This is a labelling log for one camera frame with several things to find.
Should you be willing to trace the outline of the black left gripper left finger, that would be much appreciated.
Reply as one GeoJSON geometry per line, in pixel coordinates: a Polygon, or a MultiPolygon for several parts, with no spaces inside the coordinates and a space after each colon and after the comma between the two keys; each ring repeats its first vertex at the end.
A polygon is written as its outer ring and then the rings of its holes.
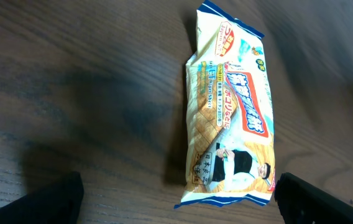
{"type": "Polygon", "coordinates": [[[0,224],[76,224],[83,196],[80,173],[70,172],[61,179],[1,207],[0,224]]]}

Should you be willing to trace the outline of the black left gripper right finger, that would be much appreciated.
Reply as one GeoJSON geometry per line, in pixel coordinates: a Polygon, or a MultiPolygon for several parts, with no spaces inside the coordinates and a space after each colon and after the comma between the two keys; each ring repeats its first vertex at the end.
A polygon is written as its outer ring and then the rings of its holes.
{"type": "Polygon", "coordinates": [[[353,224],[353,207],[286,172],[274,191],[285,223],[353,224]]]}

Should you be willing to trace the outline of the yellow snack bag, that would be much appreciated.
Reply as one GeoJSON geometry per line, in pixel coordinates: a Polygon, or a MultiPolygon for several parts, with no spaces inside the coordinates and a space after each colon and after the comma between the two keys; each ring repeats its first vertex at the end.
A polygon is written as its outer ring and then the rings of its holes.
{"type": "Polygon", "coordinates": [[[274,127],[263,34],[211,1],[197,10],[186,63],[188,152],[181,205],[266,205],[275,188],[274,127]]]}

